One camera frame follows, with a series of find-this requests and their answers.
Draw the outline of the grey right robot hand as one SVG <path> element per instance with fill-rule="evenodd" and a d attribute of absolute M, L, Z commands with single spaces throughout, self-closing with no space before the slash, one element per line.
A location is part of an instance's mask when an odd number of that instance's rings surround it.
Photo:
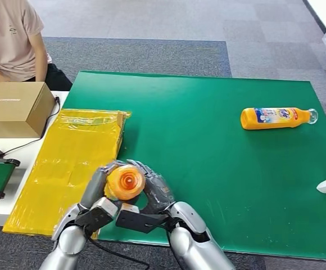
<path fill-rule="evenodd" d="M 140 211 L 141 213 L 159 214 L 175 202 L 172 191 L 163 176 L 140 161 L 128 159 L 127 162 L 137 167 L 146 179 L 143 192 L 147 198 L 147 204 Z"/>

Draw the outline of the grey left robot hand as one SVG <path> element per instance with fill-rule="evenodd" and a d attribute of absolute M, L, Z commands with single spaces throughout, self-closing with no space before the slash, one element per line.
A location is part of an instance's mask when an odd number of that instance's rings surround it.
<path fill-rule="evenodd" d="M 85 208 L 91 209 L 94 203 L 102 197 L 107 197 L 111 201 L 117 201 L 117 198 L 109 191 L 107 184 L 107 177 L 112 171 L 127 165 L 123 161 L 113 160 L 104 166 L 98 167 L 88 182 L 79 205 Z"/>

